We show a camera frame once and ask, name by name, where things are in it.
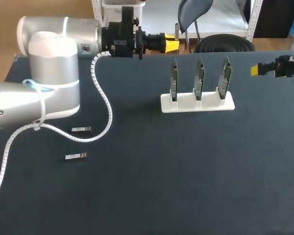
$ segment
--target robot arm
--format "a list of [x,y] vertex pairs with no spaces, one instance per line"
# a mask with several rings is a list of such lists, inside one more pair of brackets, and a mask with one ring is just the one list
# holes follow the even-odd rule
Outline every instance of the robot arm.
[[28,43],[28,54],[33,80],[0,83],[0,128],[40,118],[64,118],[79,110],[75,41],[38,32]]
[[21,52],[29,57],[30,82],[0,83],[0,128],[11,124],[65,118],[79,110],[78,58],[142,58],[146,49],[178,50],[179,41],[165,34],[133,32],[132,7],[122,8],[122,21],[100,27],[95,19],[23,17],[17,26]]
[[179,41],[173,36],[164,33],[146,35],[141,27],[134,32],[133,26],[138,26],[139,21],[133,18],[133,7],[123,7],[122,21],[110,22],[108,27],[101,27],[95,19],[23,17],[17,26],[18,45],[22,54],[28,55],[32,35],[49,31],[72,38],[76,42],[79,58],[93,58],[102,51],[109,51],[116,57],[132,57],[135,52],[141,59],[146,49],[161,53],[178,50]]

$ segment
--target white cable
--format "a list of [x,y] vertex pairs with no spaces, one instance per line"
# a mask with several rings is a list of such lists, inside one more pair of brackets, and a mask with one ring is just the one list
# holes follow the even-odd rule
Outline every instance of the white cable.
[[67,35],[67,25],[68,25],[68,19],[69,17],[65,17],[63,21],[63,28],[62,28],[62,35],[66,36]]
[[41,87],[32,79],[26,79],[22,83],[26,84],[27,82],[29,82],[33,85],[34,89],[37,91],[37,93],[39,95],[40,109],[41,109],[40,121],[39,121],[38,125],[34,127],[34,130],[38,131],[38,130],[40,130],[41,125],[44,124],[44,121],[46,119],[46,103],[45,103],[45,99],[43,98],[42,93],[41,93]]
[[[89,138],[89,139],[80,139],[80,138],[77,138],[77,137],[74,137],[74,136],[71,136],[69,135],[68,133],[65,133],[64,131],[54,127],[54,126],[51,126],[49,124],[42,124],[41,127],[45,127],[47,129],[50,129],[50,130],[53,130],[57,133],[59,133],[60,135],[68,138],[68,139],[71,139],[73,141],[76,141],[76,142],[83,142],[83,143],[87,143],[87,142],[92,142],[92,141],[96,141],[98,139],[100,139],[101,137],[103,137],[107,132],[108,130],[110,129],[110,126],[112,124],[112,108],[111,108],[111,105],[110,105],[110,102],[107,98],[107,96],[105,95],[105,93],[103,92],[103,90],[101,89],[98,81],[97,81],[97,78],[96,78],[96,74],[95,74],[95,66],[96,66],[96,62],[99,58],[103,57],[103,56],[110,56],[110,53],[105,51],[105,52],[102,52],[102,53],[99,53],[98,55],[96,55],[94,58],[93,58],[93,61],[92,61],[92,64],[91,64],[91,76],[92,76],[92,79],[93,79],[93,82],[94,82],[94,85],[95,87],[97,88],[98,92],[100,93],[100,95],[102,96],[104,102],[106,103],[106,106],[108,108],[108,113],[109,113],[109,120],[108,120],[108,124],[106,126],[106,128],[97,136],[95,137],[92,137],[92,138]],[[5,145],[5,149],[4,149],[4,154],[3,154],[3,160],[2,160],[2,165],[1,165],[1,171],[0,171],[0,187],[1,187],[1,184],[2,184],[2,181],[3,181],[3,178],[4,178],[4,174],[5,174],[5,168],[6,168],[6,164],[7,164],[7,160],[8,160],[8,155],[9,155],[9,151],[10,151],[10,147],[11,147],[11,144],[13,142],[13,140],[15,139],[15,137],[21,133],[22,131],[24,130],[27,130],[27,129],[30,129],[30,128],[34,128],[34,127],[37,127],[37,125],[39,125],[38,123],[32,123],[32,124],[28,124],[28,125],[25,125],[25,126],[22,126],[20,127],[19,129],[17,129],[9,138],[8,142],[6,143]]]

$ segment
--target white shelf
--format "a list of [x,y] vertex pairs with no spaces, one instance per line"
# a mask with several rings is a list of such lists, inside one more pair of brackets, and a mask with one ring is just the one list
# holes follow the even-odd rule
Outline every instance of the white shelf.
[[[174,35],[174,24],[181,0],[147,0],[143,7],[142,30],[146,34]],[[248,24],[235,0],[214,0],[211,9],[197,20],[201,38],[221,33],[247,36]],[[190,38],[197,38],[194,24],[188,29]]]

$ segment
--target white stand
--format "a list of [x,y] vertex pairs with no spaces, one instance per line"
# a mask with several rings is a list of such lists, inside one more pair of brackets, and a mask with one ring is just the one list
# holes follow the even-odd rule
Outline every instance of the white stand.
[[227,92],[225,100],[221,100],[217,88],[215,92],[203,92],[201,101],[197,101],[193,89],[192,93],[178,93],[175,102],[171,94],[162,94],[161,109],[163,113],[222,111],[234,110],[235,105],[231,92]]

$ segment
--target small metal component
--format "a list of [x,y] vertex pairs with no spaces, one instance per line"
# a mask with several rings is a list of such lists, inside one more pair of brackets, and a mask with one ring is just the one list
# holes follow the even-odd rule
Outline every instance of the small metal component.
[[91,131],[92,131],[91,126],[88,126],[88,127],[74,127],[71,130],[71,132],[91,132]]
[[89,46],[83,46],[82,49],[84,52],[89,52],[89,50],[90,50]]
[[86,156],[87,156],[87,153],[70,154],[65,156],[65,160],[85,158]]
[[112,46],[110,47],[110,54],[111,54],[112,56],[115,56],[115,55],[116,55],[116,46],[115,46],[115,45],[112,45]]
[[136,19],[133,19],[133,25],[135,25],[136,27],[139,26],[139,19],[136,17]]
[[218,91],[220,99],[225,99],[227,89],[229,88],[230,80],[232,75],[232,67],[229,58],[226,57],[222,66],[222,73],[218,84]]
[[171,68],[171,96],[172,101],[177,101],[177,80],[178,80],[178,70],[176,60],[172,63]]
[[175,24],[175,39],[178,40],[179,39],[179,33],[180,33],[180,24],[176,23]]
[[205,67],[201,58],[200,61],[197,63],[197,71],[196,71],[195,84],[194,84],[196,100],[201,100],[202,88],[204,86],[204,79],[205,79]]
[[294,56],[290,56],[289,61],[294,62]]

